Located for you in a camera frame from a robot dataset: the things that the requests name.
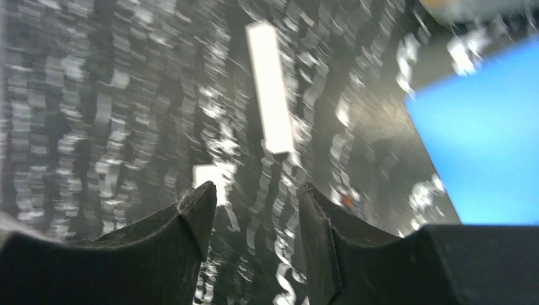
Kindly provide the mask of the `blue square plate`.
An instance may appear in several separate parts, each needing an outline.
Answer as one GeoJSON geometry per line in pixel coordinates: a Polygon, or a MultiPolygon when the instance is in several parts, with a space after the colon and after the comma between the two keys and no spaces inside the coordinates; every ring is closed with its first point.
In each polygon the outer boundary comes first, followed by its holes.
{"type": "Polygon", "coordinates": [[[464,224],[538,224],[538,40],[405,103],[464,224]]]}

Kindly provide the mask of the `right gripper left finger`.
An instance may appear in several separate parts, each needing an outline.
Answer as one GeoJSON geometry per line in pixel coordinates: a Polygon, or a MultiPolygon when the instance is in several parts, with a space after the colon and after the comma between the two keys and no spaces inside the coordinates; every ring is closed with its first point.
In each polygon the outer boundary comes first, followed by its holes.
{"type": "Polygon", "coordinates": [[[2,304],[191,304],[216,186],[96,240],[62,243],[1,214],[2,304]]]}

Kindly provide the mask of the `white remote control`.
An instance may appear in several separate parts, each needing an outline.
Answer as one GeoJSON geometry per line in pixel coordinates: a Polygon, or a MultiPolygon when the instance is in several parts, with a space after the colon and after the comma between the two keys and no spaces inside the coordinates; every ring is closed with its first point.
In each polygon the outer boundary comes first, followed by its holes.
{"type": "Polygon", "coordinates": [[[294,139],[276,29],[263,20],[245,31],[265,146],[273,154],[291,153],[294,139]]]}

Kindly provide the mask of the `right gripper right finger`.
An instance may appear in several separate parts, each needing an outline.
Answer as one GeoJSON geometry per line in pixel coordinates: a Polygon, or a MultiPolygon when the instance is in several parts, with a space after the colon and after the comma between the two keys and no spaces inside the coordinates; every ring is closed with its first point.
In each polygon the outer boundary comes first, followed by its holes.
{"type": "Polygon", "coordinates": [[[536,226],[427,225],[394,236],[299,192],[312,304],[537,304],[536,226]]]}

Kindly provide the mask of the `small white battery cover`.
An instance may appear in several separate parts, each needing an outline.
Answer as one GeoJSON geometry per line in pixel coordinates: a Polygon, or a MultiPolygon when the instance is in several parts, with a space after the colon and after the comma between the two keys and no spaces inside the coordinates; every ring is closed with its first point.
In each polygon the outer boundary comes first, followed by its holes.
{"type": "Polygon", "coordinates": [[[217,205],[229,205],[226,181],[222,170],[216,165],[195,165],[193,171],[193,187],[199,187],[207,181],[215,184],[217,190],[217,205]]]}

